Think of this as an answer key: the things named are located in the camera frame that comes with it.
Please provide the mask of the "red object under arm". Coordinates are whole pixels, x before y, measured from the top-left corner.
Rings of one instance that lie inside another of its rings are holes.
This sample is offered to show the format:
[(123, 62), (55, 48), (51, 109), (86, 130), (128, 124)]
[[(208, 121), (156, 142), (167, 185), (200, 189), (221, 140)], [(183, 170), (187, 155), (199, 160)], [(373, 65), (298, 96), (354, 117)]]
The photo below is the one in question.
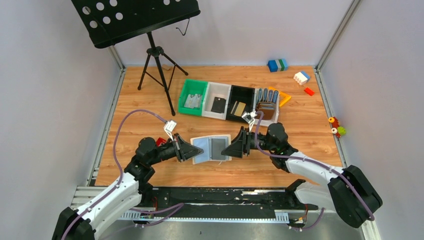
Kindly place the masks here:
[(162, 145), (164, 145), (164, 144), (166, 144), (167, 143), (167, 140), (166, 139), (164, 139), (164, 138), (162, 138), (162, 137), (159, 137), (157, 140), (156, 140), (156, 145), (158, 146), (158, 147), (160, 147), (160, 146), (162, 146)]

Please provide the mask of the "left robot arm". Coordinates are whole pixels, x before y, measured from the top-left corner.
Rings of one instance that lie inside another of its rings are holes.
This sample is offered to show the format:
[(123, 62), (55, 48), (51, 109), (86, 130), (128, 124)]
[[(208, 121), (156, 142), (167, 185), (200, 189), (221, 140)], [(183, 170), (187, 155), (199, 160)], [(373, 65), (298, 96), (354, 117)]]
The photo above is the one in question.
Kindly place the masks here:
[(184, 162), (204, 153), (202, 148), (174, 134), (158, 146), (152, 137), (143, 138), (129, 164), (111, 185), (76, 209), (65, 208), (58, 217), (54, 240), (98, 240), (102, 233), (126, 211), (142, 202), (153, 189), (149, 183), (154, 164), (176, 158)]

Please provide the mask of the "beige card holder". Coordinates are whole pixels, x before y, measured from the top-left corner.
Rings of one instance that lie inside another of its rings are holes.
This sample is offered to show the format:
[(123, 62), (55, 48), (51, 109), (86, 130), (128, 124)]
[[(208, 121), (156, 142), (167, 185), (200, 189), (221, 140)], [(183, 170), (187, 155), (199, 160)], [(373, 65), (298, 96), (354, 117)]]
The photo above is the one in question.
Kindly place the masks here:
[(204, 150), (204, 153), (197, 155), (192, 158), (192, 164), (201, 164), (206, 162), (228, 162), (232, 160), (232, 157), (227, 156), (227, 160), (211, 160), (211, 140), (213, 138), (227, 138), (227, 147), (231, 143), (231, 135), (230, 134), (218, 134), (218, 135), (207, 135), (207, 136), (201, 136), (201, 137), (194, 137), (190, 139), (190, 144), (193, 146), (202, 148)]

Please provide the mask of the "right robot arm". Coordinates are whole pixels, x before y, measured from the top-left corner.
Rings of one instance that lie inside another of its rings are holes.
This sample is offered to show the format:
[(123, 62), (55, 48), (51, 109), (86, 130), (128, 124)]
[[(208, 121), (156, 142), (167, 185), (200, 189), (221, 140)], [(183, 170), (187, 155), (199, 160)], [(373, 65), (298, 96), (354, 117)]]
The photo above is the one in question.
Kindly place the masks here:
[(242, 158), (251, 150), (268, 156), (277, 169), (310, 180), (301, 180), (293, 186), (300, 203), (335, 211), (353, 228), (359, 228), (365, 221), (374, 221), (374, 213), (383, 205), (382, 198), (360, 168), (337, 167), (306, 156), (289, 144), (280, 122), (269, 125), (265, 134), (242, 127), (221, 153)]

